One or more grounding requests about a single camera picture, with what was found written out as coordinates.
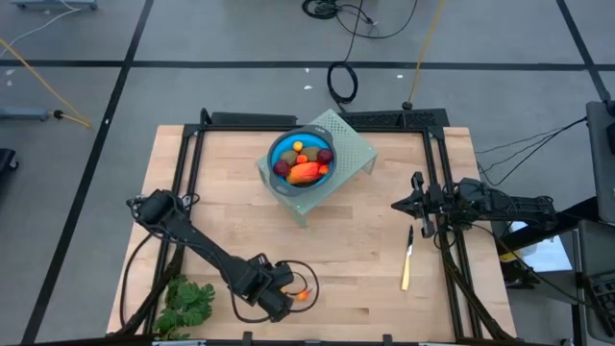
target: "knife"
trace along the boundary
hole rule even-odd
[[[414,227],[410,226],[407,236],[406,258],[404,260],[404,275],[402,277],[402,290],[407,290],[410,285],[410,255],[412,255],[412,241],[414,240]]]

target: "wooden table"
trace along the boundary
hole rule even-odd
[[[182,129],[158,128],[143,193],[170,189]],[[445,132],[454,180],[476,178],[468,129],[447,128]],[[262,252],[272,262],[307,262],[321,282],[318,304],[276,324],[241,323],[234,317],[229,291],[218,272],[186,251],[183,272],[188,279],[216,288],[212,317],[198,328],[186,329],[191,337],[239,339],[243,332],[252,331],[259,340],[368,341],[392,334],[397,341],[454,341],[441,256],[432,239],[423,239],[420,233],[414,237],[410,289],[400,290],[408,228],[413,224],[418,231],[421,223],[389,206],[409,195],[413,172],[420,170],[429,176],[421,136],[362,134],[379,153],[372,175],[359,172],[308,215],[307,228],[300,228],[262,184],[255,166],[278,135],[207,132],[196,185],[201,201],[193,209],[192,221],[228,252],[245,259]],[[433,148],[437,153],[435,142]],[[437,169],[442,182],[441,167]],[[141,227],[133,226],[126,259],[146,235]],[[494,241],[479,229],[465,235],[475,291],[504,330],[515,335]],[[128,280],[127,316],[149,292],[159,246],[152,240],[136,256]],[[246,317],[263,315],[258,307],[239,304]],[[119,329],[118,306],[119,287],[110,332]],[[471,335],[464,299],[460,307],[465,334]]]

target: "gray floor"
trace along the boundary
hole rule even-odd
[[[143,3],[100,0],[98,12],[71,14],[15,48],[32,60],[121,61]],[[567,3],[595,62],[615,63],[615,45],[610,44],[615,22],[609,20],[615,3]],[[404,22],[409,5],[368,0],[366,11],[386,34]],[[436,6],[436,1],[421,0],[401,35],[358,38],[351,61],[415,62]],[[3,2],[0,37],[10,40],[56,13],[23,12]],[[300,1],[156,0],[136,59],[330,61],[345,56],[349,41],[334,20],[305,16]],[[554,0],[450,1],[426,61],[582,63]],[[0,194],[0,344],[19,342],[23,335],[119,71],[37,70],[92,118],[95,129],[56,120],[0,123],[0,147],[14,148],[21,161]],[[202,107],[291,113],[308,122],[336,109],[326,73],[318,68],[133,68],[37,341],[104,333],[131,225],[124,201],[140,192],[159,124],[195,121]],[[400,107],[413,71],[360,69],[357,75],[357,99],[348,110],[376,111]],[[601,75],[615,92],[615,72]],[[340,91],[350,90],[347,77],[336,77]],[[586,102],[597,98],[587,72],[424,70],[414,103],[416,108],[446,108],[451,123],[469,127],[475,147],[482,149],[570,123],[584,116]],[[0,68],[0,104],[62,107],[20,67]],[[490,163],[508,154],[504,150],[479,158]],[[501,177],[510,168],[494,169],[492,176]],[[591,174],[587,130],[577,126],[527,161],[501,188],[517,195],[551,195],[561,209],[594,194]],[[550,343],[572,336],[569,306],[526,291],[511,291],[509,297],[519,336]]]

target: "small orange object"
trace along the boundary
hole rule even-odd
[[[306,163],[308,162],[308,156],[300,155],[297,157],[297,163]]]
[[[309,293],[311,292],[311,290],[304,290],[299,292],[299,294],[297,294],[297,300],[298,301],[305,301],[309,298]]]
[[[318,173],[322,175],[329,173],[329,167],[326,164],[321,165],[320,168],[318,168]]]
[[[318,173],[320,163],[306,162],[299,163],[290,167],[290,172],[286,176],[286,182],[291,185],[311,183],[320,178],[322,174]]]
[[[304,148],[304,143],[300,142],[299,140],[297,140],[296,142],[292,143],[292,148],[296,151],[296,152],[300,152],[301,149]]]

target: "fruit bowl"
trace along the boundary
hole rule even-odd
[[[327,163],[328,173],[313,182],[296,185],[290,184],[283,176],[276,174],[274,171],[274,165],[282,159],[284,153],[296,149],[293,148],[293,144],[296,142],[301,142],[305,148],[317,147],[319,149],[329,149],[332,153],[332,161]],[[314,190],[330,180],[335,171],[336,160],[337,156],[335,153],[335,147],[333,146],[333,137],[331,133],[321,126],[306,125],[302,128],[292,130],[281,135],[269,148],[269,154],[267,155],[267,165],[269,166],[269,183],[271,187],[284,196],[298,196],[307,191]]]

